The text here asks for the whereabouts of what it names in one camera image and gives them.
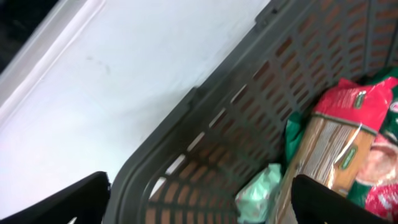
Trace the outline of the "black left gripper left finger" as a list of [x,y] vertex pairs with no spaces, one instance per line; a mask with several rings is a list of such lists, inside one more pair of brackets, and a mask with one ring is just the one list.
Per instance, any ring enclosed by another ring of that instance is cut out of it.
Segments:
[[18,213],[2,224],[101,224],[110,198],[106,172],[97,171]]

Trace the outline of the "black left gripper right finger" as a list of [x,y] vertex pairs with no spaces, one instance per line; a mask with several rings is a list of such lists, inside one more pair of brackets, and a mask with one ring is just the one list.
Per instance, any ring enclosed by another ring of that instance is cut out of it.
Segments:
[[292,181],[291,202],[299,224],[388,224],[306,175]]

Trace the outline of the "red spaghetti packet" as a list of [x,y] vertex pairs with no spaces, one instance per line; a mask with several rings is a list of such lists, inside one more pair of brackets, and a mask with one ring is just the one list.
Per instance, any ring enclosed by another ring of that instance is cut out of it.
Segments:
[[394,77],[374,85],[341,79],[323,94],[289,162],[269,223],[296,223],[290,193],[299,174],[347,196],[386,117],[395,86]]

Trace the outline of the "teal small tissue packet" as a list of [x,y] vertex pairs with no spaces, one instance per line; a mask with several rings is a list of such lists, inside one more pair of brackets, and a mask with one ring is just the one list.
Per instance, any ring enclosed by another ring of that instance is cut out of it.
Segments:
[[280,164],[269,164],[236,194],[238,223],[266,222],[280,187],[281,170]]

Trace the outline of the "green Nescafe coffee bag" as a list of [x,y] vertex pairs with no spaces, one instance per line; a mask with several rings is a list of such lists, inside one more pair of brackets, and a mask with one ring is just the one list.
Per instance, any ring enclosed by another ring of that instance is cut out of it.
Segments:
[[[381,70],[365,85],[374,85],[389,77],[397,79],[395,67]],[[392,102],[369,154],[344,197],[389,221],[397,220],[397,86],[392,94]]]

